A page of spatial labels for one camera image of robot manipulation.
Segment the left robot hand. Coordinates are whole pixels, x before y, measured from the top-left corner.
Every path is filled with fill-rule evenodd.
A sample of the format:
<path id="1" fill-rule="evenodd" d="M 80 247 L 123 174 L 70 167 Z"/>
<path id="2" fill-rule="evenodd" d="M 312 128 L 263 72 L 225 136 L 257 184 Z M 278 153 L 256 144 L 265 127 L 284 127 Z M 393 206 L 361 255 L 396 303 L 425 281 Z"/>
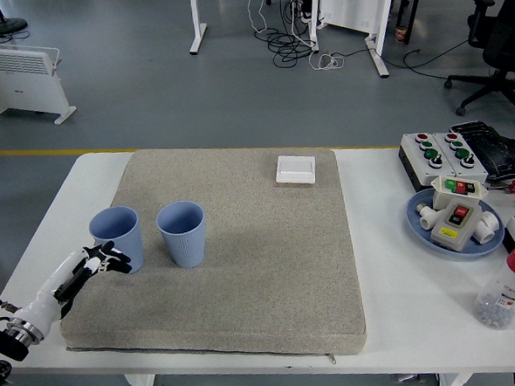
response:
<path id="1" fill-rule="evenodd" d="M 12 315 L 8 329 L 27 334 L 34 343 L 41 342 L 52 324 L 68 314 L 73 299 L 92 276 L 110 271 L 129 273 L 130 262 L 112 240 L 72 252 L 40 287 L 36 298 Z"/>

